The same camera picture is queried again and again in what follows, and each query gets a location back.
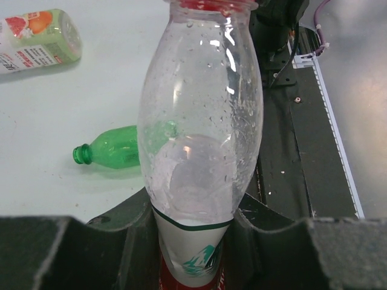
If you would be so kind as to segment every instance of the bottle neck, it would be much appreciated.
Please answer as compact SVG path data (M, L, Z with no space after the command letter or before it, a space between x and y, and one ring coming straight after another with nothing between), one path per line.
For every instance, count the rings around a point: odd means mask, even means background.
M255 9L254 0L171 0L171 17L183 13L188 18L194 15L219 14L224 18L249 17Z
M76 147L73 150L73 159L78 164L91 164L91 150L90 145L84 144L82 146Z

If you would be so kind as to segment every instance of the bottle label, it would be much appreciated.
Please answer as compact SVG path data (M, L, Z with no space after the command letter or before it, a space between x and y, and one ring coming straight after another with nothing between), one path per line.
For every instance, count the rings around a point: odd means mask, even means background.
M195 225L193 222L192 226L187 226L173 221L156 208L154 215L164 268L167 269L161 272L164 286L173 290L216 289L221 241L231 221L215 225Z
M0 20L0 74L75 61L80 40L74 35L69 17L58 9Z
M225 290L226 284L224 282L224 268L220 266L217 275L213 281L208 285L199 288L191 288L179 283L169 272L164 258L161 255L161 269L160 278L158 280L158 290Z

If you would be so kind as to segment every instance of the cable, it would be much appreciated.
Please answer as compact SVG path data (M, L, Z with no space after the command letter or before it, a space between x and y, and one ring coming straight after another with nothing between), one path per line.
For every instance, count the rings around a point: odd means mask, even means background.
M272 83L268 86L268 88L270 89L278 80L279 80L279 77L281 76L281 74L285 71L285 69L289 66L289 64L291 64L291 62L293 61L294 59L294 56L296 55L296 52L297 52L297 48L298 48L298 42L299 42L299 39L300 39L300 26L299 24L297 23L295 28L294 28L294 42L293 42L293 47L291 48L291 54L290 54L290 57L288 58L288 60L286 61L285 65L283 68L281 68L281 70L277 73L276 77L274 78L274 80L272 81Z
M317 34L319 35L320 42L321 42L320 47L314 51L314 53L317 56L322 54L322 52L324 51L325 48L329 47L329 43L326 42L326 40L325 40L324 34L322 32L322 29L321 29L321 24L319 21L320 12L329 1L331 1L331 0L322 1L321 4L317 7L316 11L314 12L314 16L313 16L314 26L316 27Z

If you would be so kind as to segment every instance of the black machine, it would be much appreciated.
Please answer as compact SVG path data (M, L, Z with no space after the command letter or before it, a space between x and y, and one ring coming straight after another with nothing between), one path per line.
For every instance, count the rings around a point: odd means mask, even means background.
M312 67L308 0L259 0L250 32L264 86L256 172L224 243L226 289L387 289L387 224L358 221ZM294 31L291 52L289 33ZM84 225L0 219L1 290L156 290L158 233L143 188Z

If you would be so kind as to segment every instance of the green plastic bottle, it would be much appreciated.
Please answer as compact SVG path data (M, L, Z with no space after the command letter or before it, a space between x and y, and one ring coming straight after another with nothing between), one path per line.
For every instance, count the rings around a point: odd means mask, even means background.
M159 123L150 128L150 134L160 136L153 144L157 153L170 137L176 137L174 122ZM137 127L128 126L106 131L90 145L84 144L73 150L73 158L78 164L96 163L101 166L122 169L140 165L137 147Z

